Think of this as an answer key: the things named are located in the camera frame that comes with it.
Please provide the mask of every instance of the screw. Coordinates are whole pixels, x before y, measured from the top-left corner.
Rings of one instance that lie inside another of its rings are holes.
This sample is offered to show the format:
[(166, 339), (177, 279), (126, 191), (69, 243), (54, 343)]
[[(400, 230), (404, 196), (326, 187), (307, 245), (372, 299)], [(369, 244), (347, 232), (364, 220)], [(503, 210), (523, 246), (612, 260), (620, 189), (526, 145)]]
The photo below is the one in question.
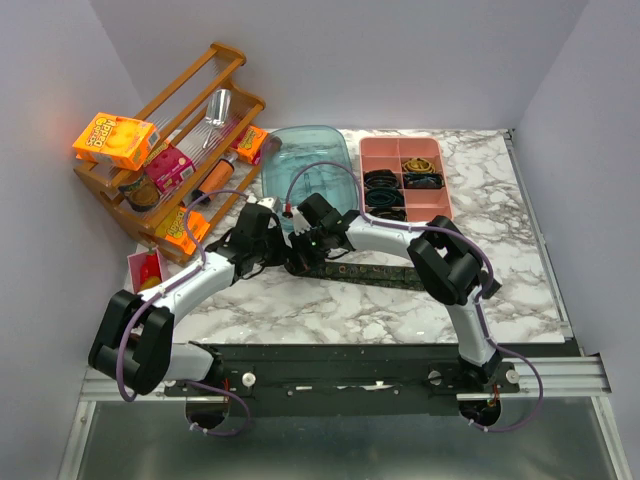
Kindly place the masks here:
[(256, 383), (256, 376), (254, 375), (253, 372), (247, 372), (244, 375), (242, 375), (242, 384), (247, 387), (253, 387), (253, 385)]
[(440, 372), (437, 370), (431, 370), (427, 376), (431, 385), (435, 385), (436, 387), (442, 383), (441, 377)]
[(520, 374), (515, 370), (508, 370), (505, 377), (507, 379), (507, 382), (513, 385), (515, 385), (516, 383), (518, 383), (518, 381), (520, 381)]

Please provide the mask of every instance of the metal cup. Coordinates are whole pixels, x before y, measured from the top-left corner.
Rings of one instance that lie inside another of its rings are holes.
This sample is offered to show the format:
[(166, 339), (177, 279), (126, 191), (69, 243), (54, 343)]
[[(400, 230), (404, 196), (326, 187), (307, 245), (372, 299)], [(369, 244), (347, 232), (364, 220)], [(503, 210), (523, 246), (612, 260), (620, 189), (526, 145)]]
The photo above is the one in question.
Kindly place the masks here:
[(229, 106), (231, 105), (231, 90), (226, 88), (220, 88), (213, 92), (209, 104), (207, 105), (207, 113), (205, 114), (204, 121), (209, 125), (209, 133), (202, 145), (202, 148), (207, 148), (211, 134), (216, 128), (224, 126), (227, 118), (229, 117)]

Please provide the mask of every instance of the orange snack box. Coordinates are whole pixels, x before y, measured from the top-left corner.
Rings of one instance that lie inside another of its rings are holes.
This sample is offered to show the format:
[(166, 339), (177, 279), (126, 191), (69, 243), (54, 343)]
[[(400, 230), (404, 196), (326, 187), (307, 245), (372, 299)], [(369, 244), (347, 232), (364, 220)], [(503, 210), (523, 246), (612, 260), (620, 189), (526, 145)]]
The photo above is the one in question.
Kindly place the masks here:
[(138, 170), (159, 136), (152, 123), (99, 113), (73, 148), (81, 160)]
[(257, 165), (260, 163), (260, 146), (267, 138), (267, 132), (249, 125), (231, 144), (231, 149), (238, 153), (238, 160)]
[[(186, 211), (187, 209), (184, 207), (177, 206), (174, 208), (167, 218), (158, 225), (155, 234), (157, 237), (162, 237), (177, 246), (180, 251), (191, 255), (196, 249), (196, 244), (191, 241), (184, 230), (183, 219)], [(191, 212), (189, 214), (189, 230), (193, 232), (198, 241), (203, 239), (208, 228), (209, 224), (200, 213)]]

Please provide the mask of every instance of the orange bottle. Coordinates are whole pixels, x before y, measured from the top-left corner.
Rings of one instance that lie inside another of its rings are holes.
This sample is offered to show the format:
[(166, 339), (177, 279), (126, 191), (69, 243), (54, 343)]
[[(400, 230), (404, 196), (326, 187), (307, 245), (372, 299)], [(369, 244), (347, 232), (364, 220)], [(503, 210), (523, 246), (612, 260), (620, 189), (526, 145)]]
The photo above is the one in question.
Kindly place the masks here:
[[(238, 158), (238, 154), (232, 152), (231, 154), (222, 157), (218, 164), (213, 167), (211, 173), (204, 179), (204, 182), (200, 184), (200, 186), (191, 192), (191, 200), (194, 201), (202, 196), (202, 194), (211, 192), (213, 190), (218, 190), (225, 186), (225, 184), (233, 175), (234, 167), (233, 162)], [(212, 195), (211, 197), (205, 198), (200, 202), (202, 205), (207, 205), (211, 202), (211, 199), (215, 197)]]

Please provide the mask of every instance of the small jar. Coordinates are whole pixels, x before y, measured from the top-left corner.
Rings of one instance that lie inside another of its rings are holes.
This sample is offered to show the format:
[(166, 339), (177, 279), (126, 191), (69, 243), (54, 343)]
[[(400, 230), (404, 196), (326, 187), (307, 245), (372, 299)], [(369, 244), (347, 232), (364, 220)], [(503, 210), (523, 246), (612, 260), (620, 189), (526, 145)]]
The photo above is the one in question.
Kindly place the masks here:
[(136, 212), (148, 212), (160, 202), (160, 192), (142, 168), (133, 172), (127, 184), (120, 185), (118, 190)]

